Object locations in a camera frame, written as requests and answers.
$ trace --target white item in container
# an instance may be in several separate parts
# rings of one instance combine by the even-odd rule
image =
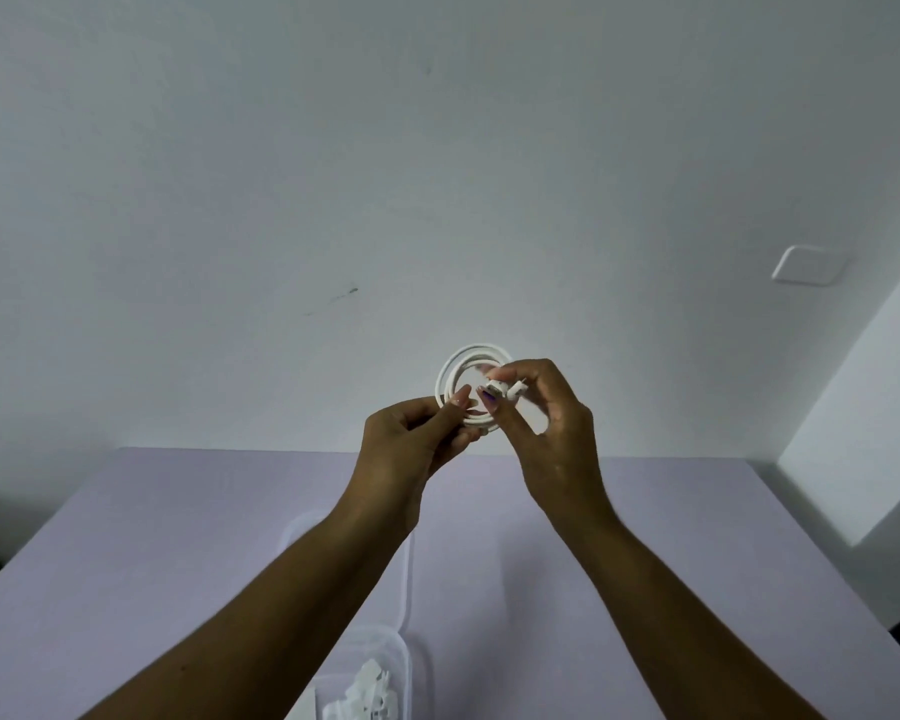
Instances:
[[[371,657],[344,691],[346,699],[324,706],[323,720],[399,720],[397,695],[389,685],[390,673]]]

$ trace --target left hand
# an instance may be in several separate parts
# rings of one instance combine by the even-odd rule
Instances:
[[[335,510],[355,520],[392,521],[405,538],[420,519],[427,480],[480,439],[477,427],[462,426],[469,395],[465,385],[441,409],[424,396],[371,414],[353,477]]]

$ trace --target fingernail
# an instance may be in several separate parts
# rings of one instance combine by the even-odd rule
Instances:
[[[493,414],[497,411],[497,397],[494,396],[488,389],[483,388],[482,386],[477,387],[477,394],[480,395],[480,399],[483,401],[483,406],[486,407],[486,410]]]
[[[456,393],[450,397],[450,403],[456,405],[460,409],[467,409],[469,391],[470,386],[461,386],[456,390]]]

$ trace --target white charging cable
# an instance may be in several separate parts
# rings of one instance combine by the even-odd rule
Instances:
[[[447,359],[439,375],[436,377],[436,385],[433,387],[433,395],[436,403],[443,407],[457,391],[457,382],[461,375],[471,367],[502,367],[514,359],[503,348],[492,343],[471,343],[456,350],[456,353]],[[522,381],[510,386],[505,381],[490,379],[484,388],[500,398],[516,402],[520,395],[527,391],[527,385]],[[480,427],[480,431],[486,435],[497,428],[493,417],[486,411],[480,414],[468,414],[463,420],[468,427]]]

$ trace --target white switch plate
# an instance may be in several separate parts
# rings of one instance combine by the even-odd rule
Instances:
[[[780,283],[800,285],[830,285],[844,271],[850,257],[845,252],[794,244],[787,247],[770,277]]]

